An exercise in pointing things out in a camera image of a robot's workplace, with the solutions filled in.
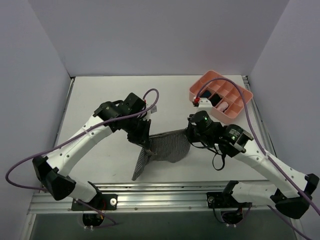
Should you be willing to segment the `grey striped underwear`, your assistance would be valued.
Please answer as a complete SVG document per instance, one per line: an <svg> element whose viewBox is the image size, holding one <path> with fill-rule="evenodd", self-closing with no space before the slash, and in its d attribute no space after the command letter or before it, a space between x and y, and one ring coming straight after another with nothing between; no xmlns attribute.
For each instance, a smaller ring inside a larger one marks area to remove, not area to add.
<svg viewBox="0 0 320 240"><path fill-rule="evenodd" d="M132 174L132 181L136 181L151 162L167 161L177 163L185 158L191 144L184 129L162 132L149 137L150 148L142 148Z"/></svg>

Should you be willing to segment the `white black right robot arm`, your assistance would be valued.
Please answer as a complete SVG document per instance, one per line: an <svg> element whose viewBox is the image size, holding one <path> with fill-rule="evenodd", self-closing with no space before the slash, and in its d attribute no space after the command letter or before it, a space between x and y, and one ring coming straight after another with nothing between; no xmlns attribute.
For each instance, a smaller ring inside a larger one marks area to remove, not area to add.
<svg viewBox="0 0 320 240"><path fill-rule="evenodd" d="M187 118L185 134L188 141L200 143L200 148L214 152L223 160L226 157L238 160L270 182L258 185L231 180L222 191L223 203L234 208L243 204L271 206L286 217L300 219L311 205L319 177L286 165L260 148L254 137L242 127L213 121L209 115L209 100L197 97L193 105L197 110Z"/></svg>

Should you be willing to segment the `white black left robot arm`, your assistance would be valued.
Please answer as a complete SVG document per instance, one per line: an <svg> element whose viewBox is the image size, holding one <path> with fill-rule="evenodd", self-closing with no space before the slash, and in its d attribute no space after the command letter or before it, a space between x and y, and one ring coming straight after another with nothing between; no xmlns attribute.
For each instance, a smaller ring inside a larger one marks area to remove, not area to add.
<svg viewBox="0 0 320 240"><path fill-rule="evenodd" d="M125 100L102 103L77 132L78 139L32 160L37 178L56 201L72 197L90 210L97 209L103 202L102 193L91 182L72 179L69 174L95 145L118 130L127 133L129 142L149 148L151 120L140 117L146 108L145 100L132 92Z"/></svg>

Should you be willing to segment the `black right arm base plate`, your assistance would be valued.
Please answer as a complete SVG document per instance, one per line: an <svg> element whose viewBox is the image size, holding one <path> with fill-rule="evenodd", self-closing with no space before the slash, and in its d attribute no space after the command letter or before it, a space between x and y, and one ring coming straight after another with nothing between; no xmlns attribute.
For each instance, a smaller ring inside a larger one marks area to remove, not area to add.
<svg viewBox="0 0 320 240"><path fill-rule="evenodd" d="M224 196L222 191L207 192L206 198L209 209L238 209L251 205L249 202L237 202L232 196Z"/></svg>

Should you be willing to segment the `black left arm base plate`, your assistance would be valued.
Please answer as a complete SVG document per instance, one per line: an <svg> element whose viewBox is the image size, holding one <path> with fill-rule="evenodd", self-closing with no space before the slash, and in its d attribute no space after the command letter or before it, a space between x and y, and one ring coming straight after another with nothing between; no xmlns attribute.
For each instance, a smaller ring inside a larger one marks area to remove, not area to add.
<svg viewBox="0 0 320 240"><path fill-rule="evenodd" d="M96 195L90 202L86 204L99 211L114 211L117 209L118 195L115 193ZM72 211L92 211L90 207L77 202L75 199L72 201Z"/></svg>

